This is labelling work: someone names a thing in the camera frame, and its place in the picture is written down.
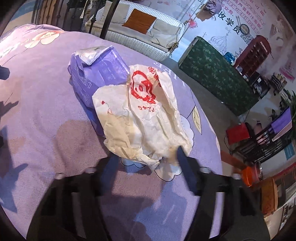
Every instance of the white cloud print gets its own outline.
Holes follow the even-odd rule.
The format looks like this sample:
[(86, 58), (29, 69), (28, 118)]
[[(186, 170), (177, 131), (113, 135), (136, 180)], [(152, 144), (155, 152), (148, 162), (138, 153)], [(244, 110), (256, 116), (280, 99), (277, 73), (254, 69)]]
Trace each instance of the white cloud print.
[[(194, 133), (190, 128), (190, 123), (184, 116), (180, 115), (180, 117), (181, 117), (181, 124), (184, 128), (184, 131), (187, 134), (193, 146)], [(127, 160), (125, 158), (121, 158), (121, 162), (125, 166), (135, 165), (137, 168), (143, 168), (145, 166), (141, 163)], [(181, 167), (178, 165), (178, 162), (176, 162), (175, 164), (172, 164), (171, 161), (168, 162), (167, 159), (165, 158), (160, 160), (159, 165), (155, 168), (154, 171), (159, 178), (167, 182), (173, 180), (175, 175), (180, 175), (182, 173)]]

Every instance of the red logo on paper bag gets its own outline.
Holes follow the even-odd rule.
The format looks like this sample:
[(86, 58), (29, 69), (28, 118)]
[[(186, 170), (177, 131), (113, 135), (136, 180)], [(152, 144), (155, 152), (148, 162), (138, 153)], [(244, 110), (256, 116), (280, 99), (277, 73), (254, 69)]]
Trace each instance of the red logo on paper bag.
[[(133, 78), (138, 74), (144, 77), (145, 80), (143, 80), (140, 84), (135, 84)], [(142, 71), (137, 70), (133, 73), (131, 79), (131, 94), (137, 99), (142, 99), (149, 104), (156, 104), (156, 102), (154, 101), (155, 95), (152, 93), (153, 84), (148, 80), (147, 76)]]

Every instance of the wall mural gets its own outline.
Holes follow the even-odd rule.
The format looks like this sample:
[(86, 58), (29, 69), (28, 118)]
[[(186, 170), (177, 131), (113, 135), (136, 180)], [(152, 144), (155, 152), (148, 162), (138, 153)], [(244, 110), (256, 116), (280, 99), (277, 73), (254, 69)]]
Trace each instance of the wall mural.
[[(181, 22), (188, 20), (190, 28), (184, 38), (190, 42), (196, 36), (204, 36), (204, 39), (210, 42), (213, 36), (226, 36), (230, 30), (227, 34), (227, 49), (223, 52), (230, 52), (237, 57), (256, 35), (262, 35), (271, 46), (271, 54), (258, 71), (265, 76), (280, 72), (279, 69), (287, 61), (282, 56), (292, 51), (296, 35), (275, 4), (270, 0), (211, 1), (216, 3), (214, 14), (209, 15), (209, 11), (204, 11), (205, 7), (194, 21), (196, 13), (201, 10), (206, 0), (143, 0), (140, 4)], [(249, 29), (249, 33), (245, 32), (246, 35), (241, 31), (242, 25), (246, 30)]]

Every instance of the green patterned panel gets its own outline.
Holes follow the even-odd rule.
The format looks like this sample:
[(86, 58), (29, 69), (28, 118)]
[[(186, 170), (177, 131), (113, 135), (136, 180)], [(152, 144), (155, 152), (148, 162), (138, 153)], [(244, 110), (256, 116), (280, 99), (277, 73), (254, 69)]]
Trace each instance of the green patterned panel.
[(179, 68), (224, 102), (237, 116), (258, 102), (258, 97), (235, 68), (201, 37)]

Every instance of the wooden cabinet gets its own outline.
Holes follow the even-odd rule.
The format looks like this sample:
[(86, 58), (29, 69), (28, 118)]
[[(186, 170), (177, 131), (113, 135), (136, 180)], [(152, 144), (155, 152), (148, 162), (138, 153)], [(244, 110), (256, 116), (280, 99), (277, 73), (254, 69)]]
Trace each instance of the wooden cabinet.
[(242, 75), (251, 77), (270, 53), (271, 48), (267, 39), (257, 35), (238, 57), (234, 67), (240, 65), (243, 69)]

